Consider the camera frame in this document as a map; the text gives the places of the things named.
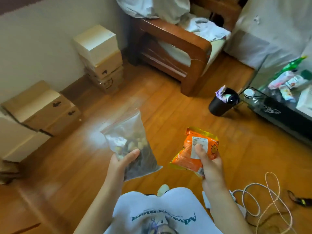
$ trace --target wooden armrest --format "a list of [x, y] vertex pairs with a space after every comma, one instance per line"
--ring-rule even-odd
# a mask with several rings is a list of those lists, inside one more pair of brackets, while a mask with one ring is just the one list
[[207, 63], [212, 46], [209, 41], [161, 19], [133, 19], [138, 28], [185, 51], [191, 59]]
[[233, 30], [241, 13], [241, 7], [233, 0], [192, 0], [192, 2], [221, 15], [224, 19], [223, 27], [228, 31]]

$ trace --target glass table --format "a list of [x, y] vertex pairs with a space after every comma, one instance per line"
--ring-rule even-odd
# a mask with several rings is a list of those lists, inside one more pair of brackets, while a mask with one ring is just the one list
[[[291, 90], [296, 102], [285, 101], [279, 89], [270, 90], [267, 87], [273, 80], [274, 74], [287, 64], [288, 61], [277, 58], [276, 54], [267, 55], [259, 69], [255, 70], [251, 80], [239, 93], [239, 97], [255, 113], [294, 137], [312, 145], [312, 117], [296, 109], [301, 91], [310, 83]], [[303, 60], [296, 74], [300, 74], [302, 70], [312, 71], [310, 62]], [[246, 97], [243, 93], [246, 89], [252, 89], [255, 94], [250, 98]]]

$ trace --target wooden floor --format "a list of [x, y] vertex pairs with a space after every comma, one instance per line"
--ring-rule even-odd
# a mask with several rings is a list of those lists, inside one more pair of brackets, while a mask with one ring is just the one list
[[[293, 210], [296, 232], [312, 232], [312, 210], [295, 206], [286, 194], [289, 189], [300, 197], [312, 196], [311, 150], [245, 105], [229, 111], [225, 117], [215, 117], [208, 111], [216, 90], [224, 84], [240, 90], [252, 69], [221, 54], [206, 73], [209, 79], [198, 95], [186, 97], [180, 93], [179, 82], [148, 65], [134, 67], [126, 63], [124, 68], [126, 81], [113, 95], [104, 95], [84, 79], [77, 83], [74, 92], [67, 92], [68, 98], [83, 112], [82, 121], [50, 139], [23, 162], [27, 178], [13, 182], [12, 186], [43, 222], [27, 234], [74, 231], [104, 182], [111, 156], [99, 131], [135, 108], [141, 110], [147, 138], [164, 168], [126, 182], [123, 193], [157, 193], [162, 184], [168, 184], [170, 188], [191, 189], [203, 204], [200, 178], [190, 171], [169, 167], [182, 148], [185, 129], [196, 126], [219, 137], [229, 189], [243, 189], [252, 182], [265, 184], [265, 173], [274, 172], [280, 181], [281, 195]], [[268, 181], [276, 190], [276, 181], [272, 177]], [[262, 210], [271, 202], [264, 188], [252, 187], [250, 192]], [[246, 204], [250, 211], [257, 211], [251, 198], [246, 197]], [[274, 208], [269, 209], [264, 219], [275, 212]], [[256, 223], [251, 217], [248, 220]], [[260, 233], [278, 233], [285, 228], [282, 219], [274, 215]]]

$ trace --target black trash can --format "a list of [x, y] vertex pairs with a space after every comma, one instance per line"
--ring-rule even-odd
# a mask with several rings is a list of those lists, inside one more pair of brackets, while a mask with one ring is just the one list
[[230, 110], [232, 107], [234, 107], [239, 102], [239, 96], [235, 90], [232, 90], [230, 88], [226, 88], [226, 90], [224, 91], [223, 94], [235, 95], [235, 97], [237, 98], [237, 102], [235, 102], [235, 103], [224, 103], [221, 99], [218, 99], [217, 96], [215, 96], [213, 98], [213, 100], [211, 101], [211, 103], [209, 104], [209, 107], [208, 107], [209, 111], [214, 116], [217, 116], [217, 117], [222, 116], [224, 113], [226, 113], [228, 110]]

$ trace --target plastic bag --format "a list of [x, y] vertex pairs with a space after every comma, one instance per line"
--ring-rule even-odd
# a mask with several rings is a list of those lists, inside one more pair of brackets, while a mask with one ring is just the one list
[[213, 134], [203, 131], [197, 127], [188, 127], [187, 135], [184, 141], [183, 149], [170, 162], [175, 168], [186, 168], [194, 171], [201, 177], [204, 177], [204, 170], [200, 158], [195, 152], [195, 145], [201, 144], [207, 152], [209, 159], [216, 158], [218, 151], [219, 140]]
[[124, 181], [148, 175], [162, 168], [157, 164], [157, 160], [146, 139], [140, 111], [137, 110], [128, 114], [104, 129], [102, 133], [119, 161], [129, 152], [140, 149], [137, 159], [126, 167]]

